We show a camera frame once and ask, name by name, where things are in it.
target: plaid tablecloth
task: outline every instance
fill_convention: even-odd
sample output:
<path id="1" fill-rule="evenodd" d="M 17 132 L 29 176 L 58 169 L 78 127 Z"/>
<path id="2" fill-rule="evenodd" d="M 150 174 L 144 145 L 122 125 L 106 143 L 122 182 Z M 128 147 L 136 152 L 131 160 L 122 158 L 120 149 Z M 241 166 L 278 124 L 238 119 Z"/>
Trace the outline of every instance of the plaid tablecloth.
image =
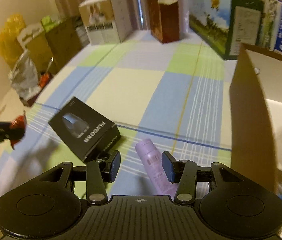
<path id="1" fill-rule="evenodd" d="M 27 113 L 25 138 L 0 158 L 0 195 L 64 161 L 84 165 L 48 125 L 73 96 L 118 124 L 121 166 L 110 195 L 153 195 L 134 146 L 150 138 L 160 151 L 199 166 L 230 165 L 228 89 L 236 61 L 223 61 L 187 34 L 161 44 L 148 31 L 118 45 L 87 46 L 44 89 Z M 197 198 L 208 191 L 198 185 Z M 85 183 L 77 183 L 82 196 Z"/>

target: yellow plastic bag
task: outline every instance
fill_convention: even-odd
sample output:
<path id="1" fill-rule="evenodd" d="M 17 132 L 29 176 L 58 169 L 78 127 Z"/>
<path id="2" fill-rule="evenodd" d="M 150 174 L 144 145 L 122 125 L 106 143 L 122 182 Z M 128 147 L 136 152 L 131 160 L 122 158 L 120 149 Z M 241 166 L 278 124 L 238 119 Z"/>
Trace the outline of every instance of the yellow plastic bag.
<path id="1" fill-rule="evenodd" d="M 11 15 L 5 22 L 5 26 L 0 31 L 0 55 L 4 58 L 5 62 L 14 68 L 23 49 L 17 41 L 17 36 L 26 24 L 21 14 Z"/>

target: bottle cap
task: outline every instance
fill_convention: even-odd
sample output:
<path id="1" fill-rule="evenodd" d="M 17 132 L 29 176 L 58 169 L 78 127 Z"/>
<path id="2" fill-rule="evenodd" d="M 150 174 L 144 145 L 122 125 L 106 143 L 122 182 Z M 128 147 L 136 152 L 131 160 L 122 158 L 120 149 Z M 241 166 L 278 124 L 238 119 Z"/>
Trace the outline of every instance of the bottle cap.
<path id="1" fill-rule="evenodd" d="M 138 142 L 135 149 L 140 159 L 149 152 L 158 150 L 150 139 L 144 139 L 143 141 Z"/>

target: yellow balloon picture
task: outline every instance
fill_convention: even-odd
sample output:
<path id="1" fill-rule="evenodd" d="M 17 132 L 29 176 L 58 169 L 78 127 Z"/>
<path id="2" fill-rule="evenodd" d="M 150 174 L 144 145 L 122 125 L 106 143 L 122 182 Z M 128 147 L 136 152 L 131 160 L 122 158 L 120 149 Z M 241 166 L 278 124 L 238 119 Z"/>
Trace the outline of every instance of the yellow balloon picture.
<path id="1" fill-rule="evenodd" d="M 219 11 L 220 0 L 211 0 L 211 8 L 215 8 L 216 11 Z"/>

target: black box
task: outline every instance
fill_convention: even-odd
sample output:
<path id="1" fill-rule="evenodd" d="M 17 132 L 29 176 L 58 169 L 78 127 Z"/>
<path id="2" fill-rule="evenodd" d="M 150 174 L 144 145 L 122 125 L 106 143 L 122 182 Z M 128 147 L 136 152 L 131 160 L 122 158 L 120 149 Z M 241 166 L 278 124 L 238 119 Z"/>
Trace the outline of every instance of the black box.
<path id="1" fill-rule="evenodd" d="M 114 122 L 76 97 L 55 114 L 49 125 L 85 163 L 96 159 L 98 154 L 106 152 L 121 138 Z"/>

